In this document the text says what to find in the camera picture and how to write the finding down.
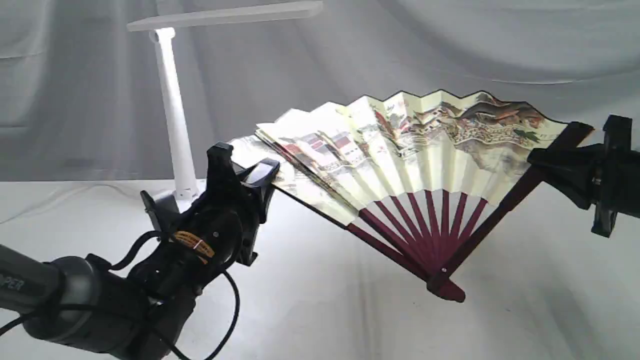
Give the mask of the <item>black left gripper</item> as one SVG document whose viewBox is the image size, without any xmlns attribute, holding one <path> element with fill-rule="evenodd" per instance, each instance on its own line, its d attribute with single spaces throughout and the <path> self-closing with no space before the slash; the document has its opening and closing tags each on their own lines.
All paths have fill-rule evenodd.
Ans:
<svg viewBox="0 0 640 360">
<path fill-rule="evenodd" d="M 234 262 L 250 264 L 249 251 L 258 226 L 266 222 L 281 163 L 263 158 L 237 171 L 233 150 L 219 142 L 206 151 L 205 189 L 175 233 L 178 243 L 158 241 L 155 250 L 128 272 L 128 280 L 148 296 L 164 301 L 182 287 L 199 295 Z M 128 259 L 149 239 L 144 235 L 135 242 Z"/>
</svg>

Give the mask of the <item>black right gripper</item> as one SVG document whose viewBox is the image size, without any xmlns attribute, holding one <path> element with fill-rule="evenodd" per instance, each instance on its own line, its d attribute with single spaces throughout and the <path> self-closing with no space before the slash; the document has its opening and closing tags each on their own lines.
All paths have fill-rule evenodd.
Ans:
<svg viewBox="0 0 640 360">
<path fill-rule="evenodd" d="M 602 144 L 536 148 L 527 161 L 546 183 L 581 210 L 595 204 L 592 232 L 609 238 L 618 214 L 639 218 L 639 152 L 632 149 L 633 119 L 611 114 Z"/>
</svg>

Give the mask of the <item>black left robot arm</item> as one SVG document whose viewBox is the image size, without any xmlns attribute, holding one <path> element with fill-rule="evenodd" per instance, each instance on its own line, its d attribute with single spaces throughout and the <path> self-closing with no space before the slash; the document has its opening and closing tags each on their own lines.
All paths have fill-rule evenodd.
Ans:
<svg viewBox="0 0 640 360">
<path fill-rule="evenodd" d="M 186 355 L 176 342 L 196 300 L 219 276 L 231 285 L 234 310 L 216 357 L 238 323 L 240 292 L 229 273 L 258 257 L 256 235 L 274 194 L 281 163 L 269 157 L 251 166 L 233 161 L 233 146 L 206 152 L 204 191 L 186 210 L 173 194 L 141 191 L 153 230 L 140 235 L 117 263 L 89 253 L 39 262 L 1 247 L 1 308 L 18 313 L 5 334 L 23 326 L 30 337 L 119 360 Z"/>
</svg>

